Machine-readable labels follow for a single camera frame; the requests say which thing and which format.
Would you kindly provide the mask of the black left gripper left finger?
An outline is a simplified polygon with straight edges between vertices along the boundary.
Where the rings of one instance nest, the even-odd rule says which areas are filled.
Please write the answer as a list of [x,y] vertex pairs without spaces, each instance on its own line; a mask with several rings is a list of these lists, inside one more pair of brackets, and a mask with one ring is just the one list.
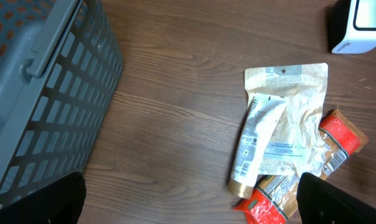
[[82,173],[73,172],[0,209],[0,224],[77,224],[86,195]]

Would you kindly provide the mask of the white cream tube gold cap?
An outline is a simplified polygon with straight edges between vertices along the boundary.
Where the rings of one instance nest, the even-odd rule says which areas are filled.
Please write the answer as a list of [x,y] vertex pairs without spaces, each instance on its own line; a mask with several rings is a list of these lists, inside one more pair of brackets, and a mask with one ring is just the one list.
[[271,136],[288,104],[282,96],[255,93],[238,141],[228,191],[250,198]]

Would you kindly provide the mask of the beige paper pouch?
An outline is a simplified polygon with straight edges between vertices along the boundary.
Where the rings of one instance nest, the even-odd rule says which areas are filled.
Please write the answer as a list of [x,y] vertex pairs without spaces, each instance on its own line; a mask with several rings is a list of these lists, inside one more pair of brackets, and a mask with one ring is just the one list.
[[248,68],[244,71],[248,101],[255,94],[282,96],[287,105],[265,149],[263,175],[318,175],[326,147],[318,127],[327,90],[328,65],[312,63]]

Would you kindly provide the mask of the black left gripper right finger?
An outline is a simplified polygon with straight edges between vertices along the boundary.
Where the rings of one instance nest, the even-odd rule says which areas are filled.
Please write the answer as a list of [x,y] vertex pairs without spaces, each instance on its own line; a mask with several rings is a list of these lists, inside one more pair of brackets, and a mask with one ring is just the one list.
[[303,224],[376,224],[375,208],[308,172],[296,199]]

